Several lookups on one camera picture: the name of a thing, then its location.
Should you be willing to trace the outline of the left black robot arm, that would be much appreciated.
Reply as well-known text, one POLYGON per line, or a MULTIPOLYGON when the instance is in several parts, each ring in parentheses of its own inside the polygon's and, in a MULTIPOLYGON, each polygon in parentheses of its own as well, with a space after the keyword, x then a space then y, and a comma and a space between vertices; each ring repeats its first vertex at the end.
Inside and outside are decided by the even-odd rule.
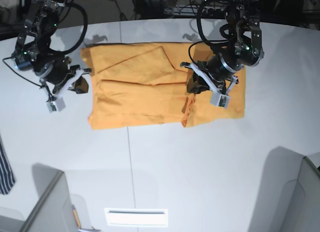
POLYGON ((226 95, 239 82, 236 73, 244 66, 256 66, 264 57, 259 0, 204 0, 195 18, 201 43, 210 47, 213 57, 207 62, 192 61, 208 81, 193 73, 187 91, 199 94, 212 89, 226 95), (223 40, 208 40, 203 33, 203 10, 215 3, 224 6, 226 24, 219 29, 223 40))

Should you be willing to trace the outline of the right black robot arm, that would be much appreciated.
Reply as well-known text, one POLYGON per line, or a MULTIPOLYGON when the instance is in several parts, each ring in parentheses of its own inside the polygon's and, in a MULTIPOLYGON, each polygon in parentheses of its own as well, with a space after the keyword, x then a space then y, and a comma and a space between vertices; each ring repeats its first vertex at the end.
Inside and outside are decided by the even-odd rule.
POLYGON ((82 6, 70 0, 31 0, 23 29, 18 33, 15 48, 3 63, 12 60, 12 72, 33 71, 39 82, 33 83, 45 89, 48 101, 57 101, 65 91, 85 94, 89 91, 88 82, 83 78, 90 69, 71 65, 68 56, 84 41, 88 29, 88 16, 82 6), (58 51, 51 48, 52 35, 57 31, 60 21, 58 9, 74 8, 83 18, 83 30, 78 41, 69 49, 58 51))

